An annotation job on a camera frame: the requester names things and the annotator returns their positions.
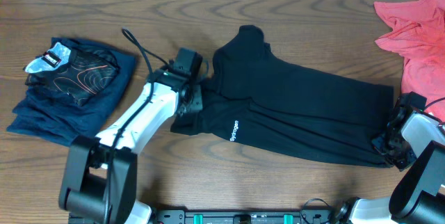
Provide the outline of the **black t-shirt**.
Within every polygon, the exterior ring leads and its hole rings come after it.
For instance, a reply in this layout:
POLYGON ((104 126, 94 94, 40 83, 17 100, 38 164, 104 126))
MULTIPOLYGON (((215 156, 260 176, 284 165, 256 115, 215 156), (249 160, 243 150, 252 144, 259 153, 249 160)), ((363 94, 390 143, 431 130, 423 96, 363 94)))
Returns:
POLYGON ((389 166, 372 140, 389 121, 392 87, 287 63, 253 25, 216 50, 213 70, 201 83, 202 109, 177 117, 172 132, 311 161, 389 166))

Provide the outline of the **folded black patterned shirt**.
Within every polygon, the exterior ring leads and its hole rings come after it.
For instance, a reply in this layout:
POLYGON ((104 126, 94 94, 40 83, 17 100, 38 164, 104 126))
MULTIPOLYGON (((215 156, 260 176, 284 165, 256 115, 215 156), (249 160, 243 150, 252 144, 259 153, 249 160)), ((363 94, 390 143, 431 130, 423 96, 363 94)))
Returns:
POLYGON ((28 86, 67 94, 83 106, 116 78, 120 68, 116 57, 105 48, 65 41, 56 42, 24 71, 29 74, 28 86))

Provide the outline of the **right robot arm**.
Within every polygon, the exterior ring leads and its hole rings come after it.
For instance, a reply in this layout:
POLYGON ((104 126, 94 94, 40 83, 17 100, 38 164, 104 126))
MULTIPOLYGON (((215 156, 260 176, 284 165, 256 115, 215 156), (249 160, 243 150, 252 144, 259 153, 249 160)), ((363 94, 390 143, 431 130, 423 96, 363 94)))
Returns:
POLYGON ((331 223, 444 223, 444 122, 426 112, 427 99, 402 94, 374 148, 406 174, 391 196, 345 202, 331 223))

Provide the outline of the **coral red shirt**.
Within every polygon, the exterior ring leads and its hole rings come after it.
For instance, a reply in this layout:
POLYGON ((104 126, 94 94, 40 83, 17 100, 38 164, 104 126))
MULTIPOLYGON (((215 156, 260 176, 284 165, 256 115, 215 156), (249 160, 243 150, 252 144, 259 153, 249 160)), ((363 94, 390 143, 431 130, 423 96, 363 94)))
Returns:
POLYGON ((401 92, 427 99, 426 113, 444 119, 444 0, 376 1, 374 8, 391 32, 379 48, 403 57, 401 92))

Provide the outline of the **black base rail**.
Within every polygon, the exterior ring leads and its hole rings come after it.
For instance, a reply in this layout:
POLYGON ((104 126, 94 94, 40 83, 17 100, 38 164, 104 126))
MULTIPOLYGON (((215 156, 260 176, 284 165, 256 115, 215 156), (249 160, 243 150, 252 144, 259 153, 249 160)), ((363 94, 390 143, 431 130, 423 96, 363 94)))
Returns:
MULTIPOLYGON (((104 223, 105 202, 103 200, 66 200, 60 208, 70 213, 68 223, 104 223)), ((106 223, 134 224, 298 224, 298 223, 347 223, 349 205, 340 209, 329 206, 322 199, 314 198, 297 211, 186 211, 184 209, 155 210, 134 201, 125 203, 116 218, 108 217, 106 223), (325 206, 308 206, 320 201, 325 206)))

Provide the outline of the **folded navy blue shirt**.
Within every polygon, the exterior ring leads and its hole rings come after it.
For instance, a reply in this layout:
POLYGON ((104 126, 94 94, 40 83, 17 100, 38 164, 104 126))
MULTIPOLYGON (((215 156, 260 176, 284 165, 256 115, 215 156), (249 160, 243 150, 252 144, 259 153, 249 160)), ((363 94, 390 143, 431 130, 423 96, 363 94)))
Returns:
POLYGON ((105 48, 116 57, 120 68, 116 78, 100 94, 79 106, 67 94, 42 86, 28 86, 26 97, 13 109, 16 118, 7 131, 37 136, 59 145, 68 146, 78 136, 95 136, 112 114, 126 90, 136 67, 135 56, 110 45, 80 38, 52 38, 56 42, 77 42, 105 48))

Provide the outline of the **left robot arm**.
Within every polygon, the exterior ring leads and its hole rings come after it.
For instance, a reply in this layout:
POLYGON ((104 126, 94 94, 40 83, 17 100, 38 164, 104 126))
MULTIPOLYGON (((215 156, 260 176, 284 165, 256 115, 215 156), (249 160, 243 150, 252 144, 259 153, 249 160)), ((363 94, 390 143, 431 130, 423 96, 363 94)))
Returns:
POLYGON ((84 223, 148 223, 152 208, 136 198, 138 155, 177 112, 199 106, 198 74, 160 69, 138 99, 95 137, 70 145, 58 205, 84 223))

